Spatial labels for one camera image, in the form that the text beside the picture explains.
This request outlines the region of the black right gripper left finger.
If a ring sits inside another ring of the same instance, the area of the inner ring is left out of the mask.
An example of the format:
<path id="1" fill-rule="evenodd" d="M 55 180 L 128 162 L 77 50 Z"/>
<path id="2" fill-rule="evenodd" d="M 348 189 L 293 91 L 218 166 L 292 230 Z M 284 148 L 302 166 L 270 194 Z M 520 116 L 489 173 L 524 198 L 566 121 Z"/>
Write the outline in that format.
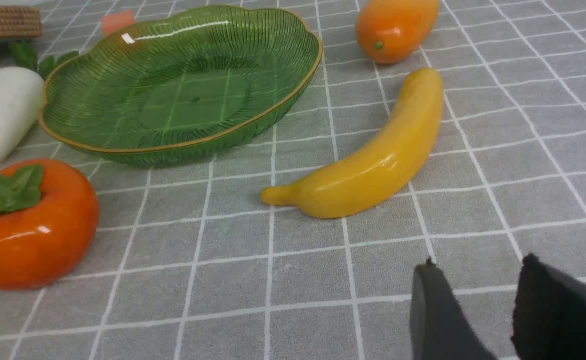
<path id="1" fill-rule="evenodd" d="M 443 271 L 427 258 L 412 275 L 410 334 L 414 360 L 494 360 L 465 317 Z"/>

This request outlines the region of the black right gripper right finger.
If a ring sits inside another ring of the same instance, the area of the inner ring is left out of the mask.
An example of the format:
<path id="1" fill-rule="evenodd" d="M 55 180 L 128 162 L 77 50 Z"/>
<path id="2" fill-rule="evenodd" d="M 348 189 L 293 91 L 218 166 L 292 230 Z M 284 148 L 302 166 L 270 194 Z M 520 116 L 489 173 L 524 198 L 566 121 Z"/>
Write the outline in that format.
<path id="1" fill-rule="evenodd" d="M 512 329 L 521 360 L 586 360 L 586 284 L 529 253 L 519 273 Z"/>

